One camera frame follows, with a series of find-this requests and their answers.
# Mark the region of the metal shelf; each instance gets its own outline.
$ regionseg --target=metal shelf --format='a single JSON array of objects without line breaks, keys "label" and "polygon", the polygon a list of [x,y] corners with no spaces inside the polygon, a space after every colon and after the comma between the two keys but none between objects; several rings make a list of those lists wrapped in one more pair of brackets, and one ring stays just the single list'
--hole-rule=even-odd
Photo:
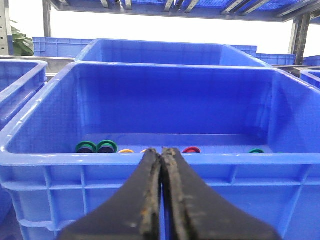
[{"label": "metal shelf", "polygon": [[310,13],[318,24],[319,0],[49,0],[59,11],[184,18],[286,22]]},{"label": "metal shelf", "polygon": [[[8,0],[0,3],[0,55],[10,55],[9,4]],[[42,0],[42,3],[46,37],[51,37],[52,6],[72,12],[280,23],[293,20],[289,53],[296,55],[295,65],[302,64],[309,24],[320,24],[320,0]]]}]

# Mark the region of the white wall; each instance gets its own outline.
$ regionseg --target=white wall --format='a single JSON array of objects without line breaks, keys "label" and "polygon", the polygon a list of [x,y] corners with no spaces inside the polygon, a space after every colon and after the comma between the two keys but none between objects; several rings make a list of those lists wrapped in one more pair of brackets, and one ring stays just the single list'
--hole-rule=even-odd
[{"label": "white wall", "polygon": [[[43,37],[42,0],[9,0],[10,18],[29,37]],[[255,45],[259,53],[287,54],[292,21],[285,23],[51,11],[55,38],[130,39]],[[320,55],[320,25],[310,25],[305,56]]]}]

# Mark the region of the crate floor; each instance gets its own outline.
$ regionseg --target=crate floor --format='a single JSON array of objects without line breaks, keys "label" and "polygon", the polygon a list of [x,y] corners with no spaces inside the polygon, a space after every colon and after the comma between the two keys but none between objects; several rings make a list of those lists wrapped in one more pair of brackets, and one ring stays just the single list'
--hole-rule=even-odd
[{"label": "crate floor", "polygon": [[252,149],[262,149],[266,154],[273,153],[266,143],[255,136],[241,134],[87,134],[83,141],[98,144],[102,140],[112,140],[118,149],[131,149],[140,153],[147,148],[155,148],[159,153],[162,147],[178,148],[196,146],[204,154],[241,154]]}]

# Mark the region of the green plant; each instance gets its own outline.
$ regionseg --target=green plant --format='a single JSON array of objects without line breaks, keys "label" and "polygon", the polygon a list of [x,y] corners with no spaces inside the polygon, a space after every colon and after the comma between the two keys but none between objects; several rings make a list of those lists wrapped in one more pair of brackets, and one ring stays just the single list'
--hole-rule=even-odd
[{"label": "green plant", "polygon": [[21,33],[20,30],[11,26],[12,31],[12,43],[15,56],[33,56],[34,55],[34,43],[32,39],[27,37],[26,34]]}]

